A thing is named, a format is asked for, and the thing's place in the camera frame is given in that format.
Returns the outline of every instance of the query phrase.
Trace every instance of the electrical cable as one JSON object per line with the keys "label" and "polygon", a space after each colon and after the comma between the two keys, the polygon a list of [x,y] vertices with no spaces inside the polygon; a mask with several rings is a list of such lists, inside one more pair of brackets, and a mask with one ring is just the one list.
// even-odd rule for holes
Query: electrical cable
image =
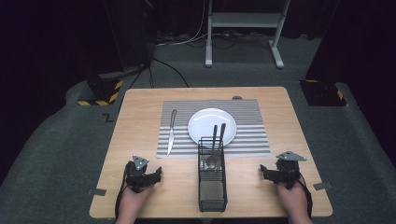
{"label": "electrical cable", "polygon": [[[250,40],[241,38],[241,37],[244,37],[244,36],[249,36],[249,37],[257,36],[257,38],[256,39],[250,39]],[[241,42],[241,43],[259,43],[259,42],[267,41],[270,38],[271,38],[271,36],[269,36],[269,35],[242,35],[240,37],[239,36],[236,37],[237,41]]]}
{"label": "electrical cable", "polygon": [[232,43],[230,46],[228,46],[228,47],[221,48],[221,47],[219,47],[219,46],[213,44],[213,42],[212,42],[212,46],[213,46],[213,48],[215,48],[215,49],[230,49],[230,48],[232,48],[232,47],[236,44],[236,38],[233,37],[233,38],[230,38],[230,39],[224,39],[224,40],[231,40],[231,39],[233,40],[233,43]]}
{"label": "electrical cable", "polygon": [[312,195],[311,192],[309,192],[308,187],[306,186],[305,178],[303,177],[302,174],[300,174],[300,177],[303,179],[304,183],[301,180],[297,180],[297,182],[303,187],[304,193],[305,193],[305,198],[307,202],[307,213],[309,218],[312,216],[312,207],[313,207],[313,202],[312,202]]}
{"label": "electrical cable", "polygon": [[158,62],[158,63],[162,63],[162,64],[164,64],[164,65],[166,65],[166,66],[172,68],[173,70],[175,70],[175,71],[178,73],[178,75],[181,77],[181,79],[183,79],[183,81],[184,81],[184,83],[186,84],[186,86],[187,86],[188,88],[190,87],[189,84],[187,83],[186,79],[183,77],[183,75],[181,75],[181,73],[180,73],[179,71],[177,71],[177,69],[174,68],[172,65],[170,65],[170,64],[168,64],[168,63],[161,62],[160,60],[155,59],[155,58],[152,58],[152,60],[154,60],[154,61],[156,61],[156,62]]}
{"label": "electrical cable", "polygon": [[225,4],[227,3],[227,0],[224,0],[223,6],[221,7],[221,12],[224,12]]}
{"label": "electrical cable", "polygon": [[132,84],[129,86],[128,90],[132,88],[132,86],[136,83],[137,79],[140,77],[140,75],[143,73],[144,69],[142,69],[139,74],[136,76]]}
{"label": "electrical cable", "polygon": [[112,81],[112,80],[115,80],[115,79],[120,79],[120,78],[124,78],[124,77],[128,77],[128,76],[132,76],[132,75],[138,74],[138,73],[142,72],[143,70],[145,70],[146,68],[147,67],[144,66],[144,67],[139,68],[137,70],[134,70],[132,72],[128,72],[128,73],[125,73],[125,74],[122,74],[122,75],[119,75],[119,76],[116,76],[116,77],[101,77],[101,79],[103,81]]}
{"label": "electrical cable", "polygon": [[196,48],[196,49],[198,49],[198,48],[203,48],[203,47],[206,46],[206,40],[200,40],[200,41],[197,41],[197,40],[199,40],[200,38],[203,38],[203,37],[206,36],[206,35],[207,35],[207,34],[204,34],[204,35],[202,35],[201,37],[195,39],[195,41],[193,41],[193,42],[196,42],[196,43],[204,43],[203,45],[194,46],[194,45],[191,44],[191,43],[193,43],[193,42],[187,43],[186,45],[188,45],[188,46],[190,46],[190,47],[192,47],[192,48]]}
{"label": "electrical cable", "polygon": [[152,77],[151,66],[148,68],[148,71],[149,71],[149,85],[151,88],[154,88],[154,78]]}
{"label": "electrical cable", "polygon": [[201,29],[202,29],[202,25],[204,24],[204,18],[205,18],[205,0],[203,0],[203,10],[202,10],[202,18],[201,18],[201,24],[199,26],[198,32],[195,34],[195,36],[189,40],[186,41],[182,41],[182,42],[176,42],[176,43],[166,43],[166,44],[158,44],[155,47],[159,47],[159,46],[165,46],[165,45],[181,45],[181,44],[187,44],[190,43],[192,41],[195,41],[195,37],[198,36],[198,34],[201,33]]}

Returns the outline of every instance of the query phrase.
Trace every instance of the black mesh basket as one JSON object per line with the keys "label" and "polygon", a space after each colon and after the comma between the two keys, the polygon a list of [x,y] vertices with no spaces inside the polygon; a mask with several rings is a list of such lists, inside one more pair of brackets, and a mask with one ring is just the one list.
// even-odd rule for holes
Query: black mesh basket
{"label": "black mesh basket", "polygon": [[198,176],[200,211],[224,212],[227,205],[227,189],[224,148],[219,139],[213,141],[212,137],[202,137],[199,141]]}

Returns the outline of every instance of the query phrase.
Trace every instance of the human hand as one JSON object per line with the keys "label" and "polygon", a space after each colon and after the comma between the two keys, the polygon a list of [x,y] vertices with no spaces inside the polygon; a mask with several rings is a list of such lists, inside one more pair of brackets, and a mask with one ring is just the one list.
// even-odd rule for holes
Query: human hand
{"label": "human hand", "polygon": [[126,188],[120,200],[116,224],[133,224],[153,189],[154,185],[145,188],[140,193],[135,193],[130,188]]}
{"label": "human hand", "polygon": [[303,186],[295,183],[291,189],[286,189],[286,184],[279,183],[276,188],[280,202],[288,213],[291,223],[312,223],[307,213],[308,203]]}

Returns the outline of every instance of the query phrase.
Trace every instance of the carpeted floor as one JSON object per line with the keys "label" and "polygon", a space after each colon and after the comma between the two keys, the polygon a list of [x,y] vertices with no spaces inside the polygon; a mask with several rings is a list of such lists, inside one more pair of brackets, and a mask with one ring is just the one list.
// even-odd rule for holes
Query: carpeted floor
{"label": "carpeted floor", "polygon": [[[348,86],[338,83],[348,106],[309,106],[300,88],[319,39],[282,37],[279,51],[285,68],[277,69],[266,41],[237,42],[214,49],[211,68],[205,67],[202,42],[157,47],[154,58],[168,63],[190,87],[283,86],[288,90],[318,171],[328,190],[333,214],[314,217],[315,223],[393,223],[396,211],[396,171],[390,163]],[[225,48],[232,43],[215,39]],[[185,87],[172,68],[152,62],[131,88]],[[114,77],[117,74],[105,75]],[[137,75],[125,77],[114,105],[79,106],[85,82],[66,94],[63,109],[47,118],[26,142],[0,188],[0,223],[111,223],[89,215],[92,196],[120,104]],[[138,220],[176,223],[175,220]],[[194,223],[197,220],[178,220]],[[264,219],[224,219],[217,223],[268,223]]]}

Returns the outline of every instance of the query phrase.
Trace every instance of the knife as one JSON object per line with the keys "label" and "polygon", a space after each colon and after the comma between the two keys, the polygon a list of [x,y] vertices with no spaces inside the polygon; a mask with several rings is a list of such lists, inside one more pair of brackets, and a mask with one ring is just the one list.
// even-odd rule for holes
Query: knife
{"label": "knife", "polygon": [[172,117],[171,117],[171,127],[169,129],[169,142],[168,142],[168,154],[166,156],[169,156],[169,154],[172,151],[172,146],[173,146],[173,142],[175,140],[175,134],[173,133],[173,126],[175,123],[175,116],[176,116],[177,110],[173,110],[172,111]]}

